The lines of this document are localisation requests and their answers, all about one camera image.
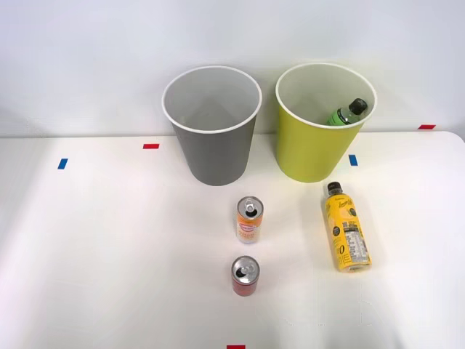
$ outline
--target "yellow trash bin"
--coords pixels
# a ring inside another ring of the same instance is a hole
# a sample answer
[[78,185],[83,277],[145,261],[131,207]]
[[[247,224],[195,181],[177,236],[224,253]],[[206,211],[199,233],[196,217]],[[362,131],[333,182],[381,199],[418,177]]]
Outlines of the yellow trash bin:
[[[279,167],[300,182],[325,179],[376,108],[376,92],[359,73],[332,63],[308,63],[287,70],[276,84],[279,102]],[[345,126],[326,122],[355,98],[368,104],[363,118]]]

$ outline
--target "can lid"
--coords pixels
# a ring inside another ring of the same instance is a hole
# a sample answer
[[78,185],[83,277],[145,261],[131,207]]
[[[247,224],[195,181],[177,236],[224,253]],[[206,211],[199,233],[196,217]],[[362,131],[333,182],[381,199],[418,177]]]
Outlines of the can lid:
[[239,284],[253,284],[260,275],[259,263],[250,256],[241,256],[232,263],[231,273]]
[[246,196],[238,202],[238,212],[246,220],[253,220],[263,214],[263,203],[255,196]]

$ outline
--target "bottle cap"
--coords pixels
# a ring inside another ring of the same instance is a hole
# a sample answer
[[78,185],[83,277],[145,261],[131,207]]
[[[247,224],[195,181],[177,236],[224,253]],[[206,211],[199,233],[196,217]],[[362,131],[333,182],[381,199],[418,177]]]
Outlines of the bottle cap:
[[331,191],[335,189],[341,189],[341,184],[339,182],[331,182],[328,184],[328,192],[330,193]]
[[363,113],[368,105],[361,98],[355,98],[352,103],[349,105],[349,110],[352,111],[355,115],[360,115]]

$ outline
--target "can label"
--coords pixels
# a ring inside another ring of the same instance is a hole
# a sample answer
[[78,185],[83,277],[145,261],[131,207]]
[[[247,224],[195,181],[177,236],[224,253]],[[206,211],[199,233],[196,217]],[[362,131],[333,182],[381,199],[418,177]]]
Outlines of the can label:
[[352,199],[338,194],[326,200],[326,217],[339,270],[355,271],[371,264]]
[[238,214],[238,226],[236,232],[238,239],[246,244],[256,242],[259,239],[262,217],[263,216],[260,216],[255,220],[246,220]]

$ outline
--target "orange can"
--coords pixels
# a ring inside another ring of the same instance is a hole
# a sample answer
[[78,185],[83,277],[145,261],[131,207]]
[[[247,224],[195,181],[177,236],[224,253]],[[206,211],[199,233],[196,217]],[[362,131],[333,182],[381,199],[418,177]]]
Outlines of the orange can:
[[259,239],[263,218],[263,203],[255,196],[246,196],[238,203],[238,224],[236,236],[244,244]]

